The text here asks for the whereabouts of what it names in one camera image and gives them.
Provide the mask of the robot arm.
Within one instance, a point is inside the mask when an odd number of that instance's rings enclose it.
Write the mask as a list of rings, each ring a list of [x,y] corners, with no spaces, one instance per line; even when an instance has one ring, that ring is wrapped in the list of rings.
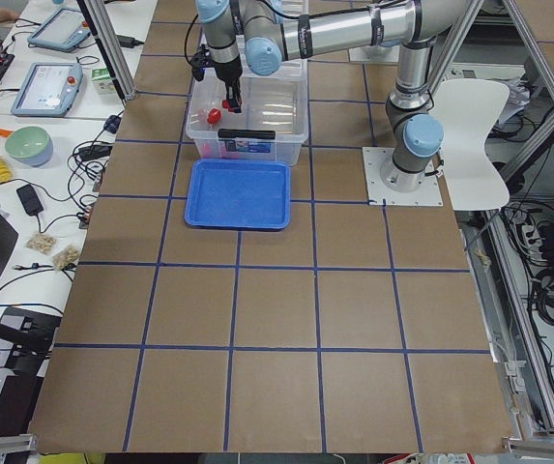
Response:
[[[224,106],[235,113],[242,110],[244,69],[268,76],[294,59],[398,44],[397,76],[386,102],[396,146],[380,176],[394,191],[412,192],[420,186],[444,138],[441,123],[428,112],[432,47],[465,13],[466,2],[379,1],[298,16],[284,14],[277,1],[198,1],[195,8],[206,42],[188,59],[193,77],[202,80],[205,69],[214,69],[225,86]]]

